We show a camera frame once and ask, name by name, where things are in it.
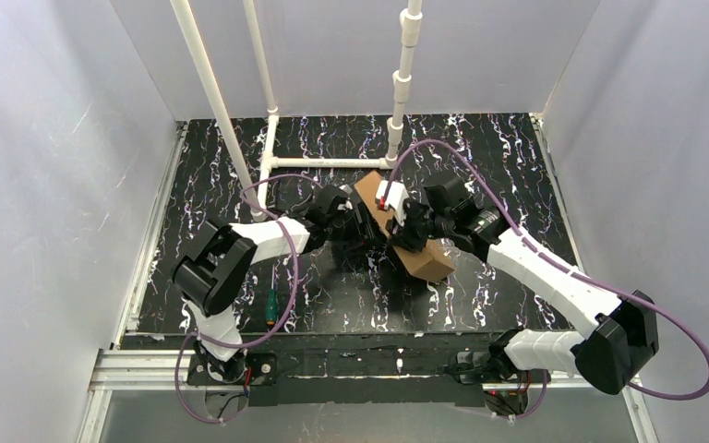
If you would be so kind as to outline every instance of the black marble surface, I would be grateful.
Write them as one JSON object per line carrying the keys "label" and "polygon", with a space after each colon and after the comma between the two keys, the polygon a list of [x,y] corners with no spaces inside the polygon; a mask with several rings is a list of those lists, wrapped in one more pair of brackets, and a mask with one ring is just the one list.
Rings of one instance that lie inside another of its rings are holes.
{"label": "black marble surface", "polygon": [[[473,162],[510,214],[543,244],[570,263],[569,238],[547,177],[527,114],[440,114],[406,117],[403,145],[438,138]],[[276,135],[280,157],[377,158],[387,150],[384,116],[282,118]],[[264,119],[235,120],[252,177],[266,137]],[[400,177],[418,193],[422,178],[462,166],[441,149],[419,150],[404,163]],[[287,170],[314,175],[322,183],[352,184],[367,171]],[[270,198],[294,203],[310,184],[286,179],[270,186]],[[180,294],[169,282],[175,261],[209,216],[250,221],[237,197],[239,185],[223,142],[211,120],[190,122],[162,234],[151,267],[138,332],[182,333],[193,327]],[[287,332],[391,332],[440,330],[568,329],[569,323],[542,299],[506,273],[484,265],[449,243],[445,250],[457,270],[442,283],[410,277],[384,248],[346,256],[330,245],[300,258],[301,286]],[[252,267],[235,310],[243,332],[266,330],[265,301],[275,276],[281,309],[289,295],[290,260]]]}

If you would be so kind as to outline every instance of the marble tabletop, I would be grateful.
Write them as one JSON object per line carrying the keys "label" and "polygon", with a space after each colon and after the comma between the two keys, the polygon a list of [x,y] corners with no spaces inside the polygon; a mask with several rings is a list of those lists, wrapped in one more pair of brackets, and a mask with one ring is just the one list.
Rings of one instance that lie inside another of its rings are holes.
{"label": "marble tabletop", "polygon": [[[570,263],[571,243],[528,114],[410,115],[403,145],[424,138],[449,142],[472,162],[502,199],[510,214],[535,238]],[[264,119],[235,120],[252,177],[266,138]],[[385,116],[286,117],[276,133],[280,157],[377,158],[387,150]],[[415,197],[423,177],[453,169],[477,185],[445,150],[420,149],[403,165],[401,180]],[[321,183],[353,184],[363,170],[289,170],[316,176]],[[295,203],[311,186],[286,179],[270,186],[270,200]],[[214,122],[189,123],[170,201],[156,245],[150,280],[139,316],[138,332],[183,333],[193,328],[180,293],[170,283],[174,263],[199,226],[211,216],[249,222],[248,207],[238,198],[239,184]],[[510,275],[481,263],[444,242],[456,271],[438,284],[409,276],[387,247],[348,255],[330,245],[300,257],[301,281],[286,332],[433,332],[498,331],[525,326],[569,329],[570,325],[541,298]],[[290,260],[253,266],[235,302],[240,329],[266,330],[265,302],[275,280],[280,309],[289,295]]]}

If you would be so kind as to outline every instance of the green screwdriver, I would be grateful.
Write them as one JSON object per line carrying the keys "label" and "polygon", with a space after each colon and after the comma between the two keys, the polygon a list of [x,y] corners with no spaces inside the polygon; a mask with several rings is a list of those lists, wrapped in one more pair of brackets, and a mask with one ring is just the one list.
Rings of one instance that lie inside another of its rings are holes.
{"label": "green screwdriver", "polygon": [[273,271],[273,280],[268,291],[268,303],[265,305],[265,322],[273,326],[279,321],[279,299],[276,293],[276,272]]}

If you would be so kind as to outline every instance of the cardboard box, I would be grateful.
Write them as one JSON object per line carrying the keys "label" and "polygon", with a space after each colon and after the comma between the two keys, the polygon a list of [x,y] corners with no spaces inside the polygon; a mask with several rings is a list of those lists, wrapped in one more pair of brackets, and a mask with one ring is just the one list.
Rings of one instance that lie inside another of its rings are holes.
{"label": "cardboard box", "polygon": [[[387,221],[392,218],[392,210],[378,210],[376,195],[381,183],[381,175],[376,171],[369,173],[362,180],[354,184],[354,190],[366,203],[368,211],[376,220],[379,229],[388,237]],[[450,275],[455,268],[452,262],[444,255],[444,249],[439,240],[428,240],[425,249],[420,252],[409,252],[402,247],[394,246],[395,253],[406,267],[409,274],[425,281],[441,281]]]}

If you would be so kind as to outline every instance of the white backdrop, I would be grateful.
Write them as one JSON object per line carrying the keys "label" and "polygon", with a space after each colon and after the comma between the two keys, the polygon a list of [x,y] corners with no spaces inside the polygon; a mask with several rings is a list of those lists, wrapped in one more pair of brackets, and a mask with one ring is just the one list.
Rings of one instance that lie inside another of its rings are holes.
{"label": "white backdrop", "polygon": [[[212,118],[169,2],[111,0],[176,120]],[[282,115],[391,114],[407,0],[256,0]],[[409,113],[541,112],[598,0],[426,0]],[[264,116],[241,0],[193,0],[232,116]]]}
{"label": "white backdrop", "polygon": [[110,3],[0,1],[0,442],[76,438],[173,142]]}
{"label": "white backdrop", "polygon": [[[603,0],[545,119],[586,269],[709,344],[709,2]],[[645,384],[699,388],[699,352],[666,321],[659,332]],[[662,441],[709,441],[709,395],[648,407]]]}

